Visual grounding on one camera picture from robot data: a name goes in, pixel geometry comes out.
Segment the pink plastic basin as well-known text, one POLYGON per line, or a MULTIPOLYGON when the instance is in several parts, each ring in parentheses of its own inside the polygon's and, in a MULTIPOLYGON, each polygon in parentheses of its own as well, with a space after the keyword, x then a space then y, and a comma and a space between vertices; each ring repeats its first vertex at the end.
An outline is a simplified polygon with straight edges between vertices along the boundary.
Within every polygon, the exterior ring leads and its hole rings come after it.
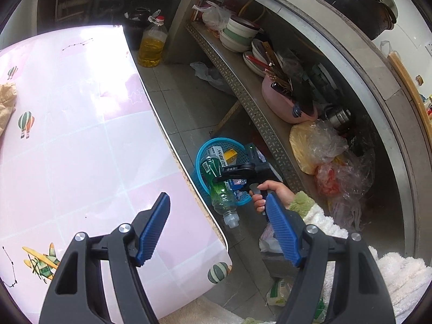
POLYGON ((266 75, 261 84, 261 94, 270 109, 283 121, 289 124, 300 124, 302 122, 314 122, 318 118, 316 107, 313 107, 313 115, 302 112, 301 117, 295 118, 292 114, 293 102, 284 95, 279 94, 271 87, 272 80, 266 75))

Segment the yellow plastic bag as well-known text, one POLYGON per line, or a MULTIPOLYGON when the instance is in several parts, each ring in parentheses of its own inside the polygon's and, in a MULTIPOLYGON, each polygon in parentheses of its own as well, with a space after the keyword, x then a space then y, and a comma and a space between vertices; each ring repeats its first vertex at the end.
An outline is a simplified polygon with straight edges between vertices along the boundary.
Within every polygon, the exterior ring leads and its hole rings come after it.
POLYGON ((311 176, 317 167, 331 162, 349 147, 346 139, 322 120, 293 125, 289 142, 300 170, 311 176))

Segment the blue plastic waste basket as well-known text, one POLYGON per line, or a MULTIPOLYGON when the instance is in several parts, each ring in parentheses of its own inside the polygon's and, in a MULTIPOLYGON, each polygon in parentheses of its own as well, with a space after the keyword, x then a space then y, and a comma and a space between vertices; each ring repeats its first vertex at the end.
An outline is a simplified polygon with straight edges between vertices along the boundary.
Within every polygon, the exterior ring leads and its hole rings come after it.
POLYGON ((198 150, 198 153, 195 158, 195 168, 193 171, 193 183, 198 189, 199 194, 203 198, 204 202, 207 205, 211 205, 211 195, 210 188, 208 182, 210 180, 210 176, 215 178, 216 176, 220 176, 221 170, 223 167, 227 167, 229 165, 243 164, 248 163, 249 157, 247 150, 243 144, 227 138, 227 137, 216 137, 211 140, 205 142, 201 148, 198 150), (230 150, 234 150, 237 154, 235 156, 234 163, 228 163, 224 154, 230 150), (212 159, 217 158, 217 168, 215 174, 213 171, 213 164, 210 164, 210 168, 203 168, 202 163, 206 161, 209 157, 212 159))

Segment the tan paper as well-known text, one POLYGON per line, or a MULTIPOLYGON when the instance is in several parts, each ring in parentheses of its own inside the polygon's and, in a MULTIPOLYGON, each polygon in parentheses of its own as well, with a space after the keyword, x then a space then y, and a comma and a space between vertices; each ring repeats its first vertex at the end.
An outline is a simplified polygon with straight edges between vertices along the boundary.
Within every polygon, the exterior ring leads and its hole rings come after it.
POLYGON ((6 126, 15 110, 17 99, 16 85, 14 83, 1 84, 0 90, 0 136, 2 136, 6 126))

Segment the black bucket under counter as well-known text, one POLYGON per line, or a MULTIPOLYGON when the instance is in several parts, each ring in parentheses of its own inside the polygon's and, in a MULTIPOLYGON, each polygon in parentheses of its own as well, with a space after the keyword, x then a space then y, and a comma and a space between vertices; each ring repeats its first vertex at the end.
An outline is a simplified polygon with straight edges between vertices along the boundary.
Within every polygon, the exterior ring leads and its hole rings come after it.
POLYGON ((151 11, 148 7, 135 7, 124 13, 123 30, 127 44, 131 50, 138 50, 144 30, 149 26, 148 17, 151 11))

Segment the steel thermos flask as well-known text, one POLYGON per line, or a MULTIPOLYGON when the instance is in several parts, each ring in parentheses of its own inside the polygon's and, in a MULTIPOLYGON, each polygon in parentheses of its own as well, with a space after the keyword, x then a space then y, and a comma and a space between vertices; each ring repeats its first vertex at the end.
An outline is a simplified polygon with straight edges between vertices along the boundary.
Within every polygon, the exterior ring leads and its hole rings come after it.
POLYGON ((349 109, 343 107, 334 107, 331 105, 324 108, 324 118, 336 130, 349 123, 351 117, 352 114, 349 109))

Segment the red contents plastic bag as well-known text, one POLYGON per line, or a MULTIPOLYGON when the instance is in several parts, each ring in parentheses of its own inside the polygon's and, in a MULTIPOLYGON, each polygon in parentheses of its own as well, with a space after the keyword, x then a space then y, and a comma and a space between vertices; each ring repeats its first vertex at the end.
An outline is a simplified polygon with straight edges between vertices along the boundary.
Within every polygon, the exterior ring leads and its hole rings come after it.
POLYGON ((318 191, 326 197, 362 197, 373 184, 372 170, 362 170, 352 164, 326 163, 317 167, 315 182, 318 191))

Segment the stacked white green bowls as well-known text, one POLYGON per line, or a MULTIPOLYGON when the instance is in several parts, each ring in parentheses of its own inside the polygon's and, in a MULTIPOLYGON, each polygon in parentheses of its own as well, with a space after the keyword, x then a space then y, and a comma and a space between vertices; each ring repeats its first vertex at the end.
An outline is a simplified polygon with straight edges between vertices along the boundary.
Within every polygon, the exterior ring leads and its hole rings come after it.
POLYGON ((257 24, 232 15, 220 32, 220 41, 225 48, 243 53, 250 49, 252 40, 259 30, 260 27, 257 24))

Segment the wooden cutting board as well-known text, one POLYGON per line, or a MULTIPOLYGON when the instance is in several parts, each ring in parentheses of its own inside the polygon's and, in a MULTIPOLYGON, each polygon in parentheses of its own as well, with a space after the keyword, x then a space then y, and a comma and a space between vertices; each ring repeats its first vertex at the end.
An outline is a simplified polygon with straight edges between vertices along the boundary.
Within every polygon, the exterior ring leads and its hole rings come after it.
POLYGON ((407 69, 404 67, 402 61, 400 60, 400 57, 395 51, 391 51, 388 54, 387 60, 390 62, 393 69, 398 74, 403 85, 406 87, 409 96, 413 100, 414 107, 417 109, 417 112, 420 115, 421 123, 426 130, 426 137, 428 138, 429 143, 431 143, 431 121, 427 114, 427 110, 425 109, 425 106, 423 104, 423 101, 420 97, 420 94, 417 90, 417 87, 415 86, 413 80, 411 79, 411 76, 409 75, 407 69))

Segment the yellow cooking oil jug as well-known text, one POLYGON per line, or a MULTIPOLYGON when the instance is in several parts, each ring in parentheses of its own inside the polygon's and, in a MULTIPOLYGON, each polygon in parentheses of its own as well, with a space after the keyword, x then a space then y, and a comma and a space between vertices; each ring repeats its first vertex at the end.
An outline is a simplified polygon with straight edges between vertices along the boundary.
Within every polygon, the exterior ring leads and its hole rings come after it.
POLYGON ((144 30, 138 52, 138 63, 141 67, 153 68, 159 65, 168 36, 165 17, 151 17, 150 25, 144 30))

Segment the green plastic bottle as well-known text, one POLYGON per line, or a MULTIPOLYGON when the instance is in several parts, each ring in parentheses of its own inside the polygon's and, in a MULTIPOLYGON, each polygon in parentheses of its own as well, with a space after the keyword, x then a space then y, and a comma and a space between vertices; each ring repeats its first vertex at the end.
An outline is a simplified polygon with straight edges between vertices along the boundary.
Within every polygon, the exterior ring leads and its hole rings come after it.
POLYGON ((212 207, 232 229, 239 226, 239 215, 233 192, 224 181, 217 182, 221 168, 219 159, 215 157, 206 156, 200 163, 201 177, 210 192, 212 207))

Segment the orange white medicine box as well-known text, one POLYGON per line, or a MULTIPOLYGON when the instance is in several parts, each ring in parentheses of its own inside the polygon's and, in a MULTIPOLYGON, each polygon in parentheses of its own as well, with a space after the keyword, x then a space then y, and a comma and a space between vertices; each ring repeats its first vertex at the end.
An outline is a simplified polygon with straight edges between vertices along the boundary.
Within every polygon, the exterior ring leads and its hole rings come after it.
POLYGON ((229 149, 223 153, 224 160, 228 165, 234 165, 237 163, 238 153, 233 149, 229 149))

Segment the white plastic bag on shelf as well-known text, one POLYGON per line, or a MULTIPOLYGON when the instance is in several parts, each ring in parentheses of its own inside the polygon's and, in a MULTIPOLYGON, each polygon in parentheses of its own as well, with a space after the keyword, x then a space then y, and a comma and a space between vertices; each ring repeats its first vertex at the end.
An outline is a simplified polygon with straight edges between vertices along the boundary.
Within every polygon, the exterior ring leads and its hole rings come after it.
POLYGON ((210 30, 221 32, 227 26, 230 17, 234 14, 230 9, 220 7, 215 2, 208 1, 207 7, 199 7, 196 4, 192 6, 192 9, 201 12, 201 19, 204 25, 210 30))

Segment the black cooking pot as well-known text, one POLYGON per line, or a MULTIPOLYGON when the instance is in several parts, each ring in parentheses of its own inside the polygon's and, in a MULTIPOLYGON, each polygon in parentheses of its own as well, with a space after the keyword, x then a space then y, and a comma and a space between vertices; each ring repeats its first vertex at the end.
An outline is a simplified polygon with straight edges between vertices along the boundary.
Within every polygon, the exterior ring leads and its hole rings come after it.
POLYGON ((394 0, 324 0, 373 40, 394 28, 398 8, 394 0))

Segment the pink patterned tablecloth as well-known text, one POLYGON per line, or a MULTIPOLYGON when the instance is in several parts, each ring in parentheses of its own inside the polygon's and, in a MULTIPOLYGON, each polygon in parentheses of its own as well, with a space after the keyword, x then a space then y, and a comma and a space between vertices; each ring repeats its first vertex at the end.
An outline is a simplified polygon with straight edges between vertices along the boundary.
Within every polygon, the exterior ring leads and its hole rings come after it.
POLYGON ((1 52, 15 111, 1 136, 1 279, 37 323, 49 276, 78 232, 110 233, 171 199, 151 259, 139 268, 162 318, 205 294, 212 266, 231 267, 225 238, 190 185, 141 81, 120 26, 40 34, 1 52))

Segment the blue toothpaste box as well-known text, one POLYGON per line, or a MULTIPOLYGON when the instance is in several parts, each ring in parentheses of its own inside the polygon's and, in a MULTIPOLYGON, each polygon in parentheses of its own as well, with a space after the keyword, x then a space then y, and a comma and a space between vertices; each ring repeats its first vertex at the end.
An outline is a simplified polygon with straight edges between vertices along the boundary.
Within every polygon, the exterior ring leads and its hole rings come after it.
POLYGON ((222 167, 227 166, 227 162, 224 157, 224 152, 221 146, 211 146, 206 150, 206 155, 210 157, 218 158, 222 167))

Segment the pinkish plastic bag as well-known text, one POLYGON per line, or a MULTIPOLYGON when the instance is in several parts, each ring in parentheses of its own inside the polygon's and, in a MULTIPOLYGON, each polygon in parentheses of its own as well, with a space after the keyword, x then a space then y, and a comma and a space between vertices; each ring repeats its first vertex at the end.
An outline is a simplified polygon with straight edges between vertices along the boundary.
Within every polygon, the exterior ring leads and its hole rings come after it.
POLYGON ((335 223, 349 232, 362 231, 362 210, 365 194, 342 194, 328 200, 328 208, 335 223))

